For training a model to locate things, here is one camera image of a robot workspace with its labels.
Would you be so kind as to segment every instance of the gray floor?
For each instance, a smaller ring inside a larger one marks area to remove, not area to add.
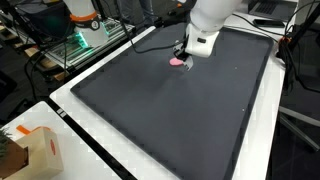
[[[168,9],[174,7],[171,0],[153,0],[155,14],[164,14]],[[135,1],[135,22],[140,22],[142,14],[140,7]],[[307,11],[298,14],[297,23],[300,24],[305,18]],[[308,49],[309,42],[312,42],[311,49]],[[320,67],[320,54],[311,55],[310,52],[319,53],[320,48],[317,47],[312,40],[308,39],[301,43],[301,58],[306,64],[312,64]],[[23,98],[31,98],[30,85],[23,73],[23,65],[27,58],[17,55],[11,48],[4,46],[0,49],[0,69],[7,73],[18,83],[18,87],[4,102],[0,104],[0,119],[5,119],[9,112]],[[317,73],[317,70],[309,71],[309,66],[301,66],[302,72],[308,74],[311,71]],[[55,83],[45,83],[39,74],[35,74],[35,82],[37,87],[43,91],[43,95],[48,95],[59,85]],[[282,98],[283,105],[296,108],[301,113],[309,115],[313,118],[320,119],[320,95],[305,91],[298,83],[289,96]],[[296,124],[310,135],[316,142],[320,144],[320,128],[307,125],[297,121]],[[270,157],[270,179],[272,180],[317,180],[320,179],[320,153],[313,153],[301,140],[296,138],[282,125],[277,124],[276,133]]]

